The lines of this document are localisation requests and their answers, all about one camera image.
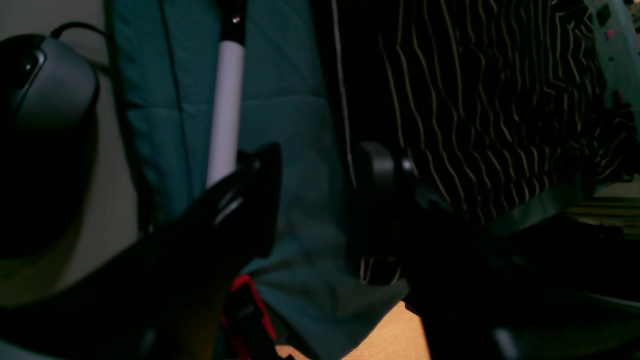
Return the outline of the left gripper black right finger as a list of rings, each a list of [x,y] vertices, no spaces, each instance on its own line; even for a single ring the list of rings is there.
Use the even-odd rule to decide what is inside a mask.
[[[637,240],[565,216],[477,225],[374,141],[353,166],[358,276],[407,281],[433,360],[639,358]]]

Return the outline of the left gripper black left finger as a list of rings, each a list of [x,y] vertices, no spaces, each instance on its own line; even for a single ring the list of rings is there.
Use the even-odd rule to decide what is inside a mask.
[[[143,360],[148,333],[199,290],[221,285],[224,261],[274,248],[282,180],[277,143],[240,155],[241,166],[184,214],[81,281],[28,305],[1,308],[1,340],[62,360]]]

